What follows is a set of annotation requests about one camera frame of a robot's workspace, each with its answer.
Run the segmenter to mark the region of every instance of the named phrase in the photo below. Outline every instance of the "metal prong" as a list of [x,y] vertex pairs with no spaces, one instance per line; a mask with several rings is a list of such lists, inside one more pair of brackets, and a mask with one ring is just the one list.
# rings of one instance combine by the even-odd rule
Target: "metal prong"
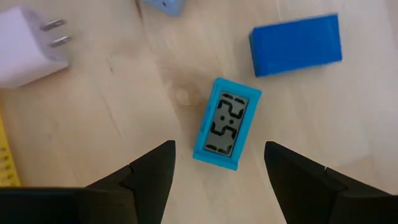
[[58,38],[57,40],[51,42],[49,44],[49,46],[50,47],[58,47],[59,45],[69,42],[71,39],[72,38],[70,36],[61,37],[61,38]]
[[64,19],[56,19],[56,20],[53,20],[53,21],[47,23],[46,25],[43,25],[41,27],[41,29],[42,29],[42,31],[49,31],[50,29],[54,29],[58,26],[62,26],[64,24],[66,24],[66,23],[67,22]]

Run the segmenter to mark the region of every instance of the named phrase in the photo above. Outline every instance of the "wooden table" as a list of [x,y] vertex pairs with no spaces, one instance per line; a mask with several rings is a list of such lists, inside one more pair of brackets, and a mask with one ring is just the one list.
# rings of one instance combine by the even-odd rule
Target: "wooden table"
[[[284,223],[263,160],[273,140],[398,193],[394,0],[187,0],[180,17],[133,0],[0,9],[16,4],[65,18],[74,38],[68,70],[1,92],[25,186],[85,186],[174,139],[164,223]],[[254,26],[329,12],[340,15],[342,63],[254,77]],[[263,91],[237,172],[192,159],[216,77]]]

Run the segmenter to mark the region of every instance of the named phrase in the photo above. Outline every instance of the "blue plastic case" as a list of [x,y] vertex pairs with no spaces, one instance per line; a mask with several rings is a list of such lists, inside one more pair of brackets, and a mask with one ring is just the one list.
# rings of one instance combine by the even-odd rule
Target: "blue plastic case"
[[256,27],[249,40],[257,77],[343,58],[337,14]]
[[[204,149],[207,134],[210,130],[211,121],[214,117],[216,107],[222,91],[230,92],[234,95],[239,95],[248,99],[248,107],[243,116],[241,127],[239,129],[236,142],[233,147],[232,155],[230,157],[222,156],[214,152],[206,151]],[[231,170],[237,170],[239,159],[244,149],[244,143],[248,136],[251,122],[257,108],[258,101],[261,97],[261,91],[253,89],[242,84],[231,82],[224,78],[217,78],[213,85],[209,103],[205,111],[197,143],[195,144],[193,158],[210,164],[218,165]]]

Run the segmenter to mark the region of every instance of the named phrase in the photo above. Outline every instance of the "blue digital clock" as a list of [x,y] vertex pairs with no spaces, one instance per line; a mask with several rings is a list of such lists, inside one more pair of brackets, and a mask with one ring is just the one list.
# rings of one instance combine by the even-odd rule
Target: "blue digital clock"
[[260,90],[217,78],[193,158],[237,170],[260,96]]

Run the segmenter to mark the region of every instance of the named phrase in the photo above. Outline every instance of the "blue rectangular box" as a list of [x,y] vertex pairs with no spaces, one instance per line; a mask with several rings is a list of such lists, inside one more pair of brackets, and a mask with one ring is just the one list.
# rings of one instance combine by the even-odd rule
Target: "blue rectangular box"
[[179,16],[185,0],[144,0],[144,2],[155,6],[170,16]]
[[257,77],[343,58],[337,14],[255,27],[249,40]]

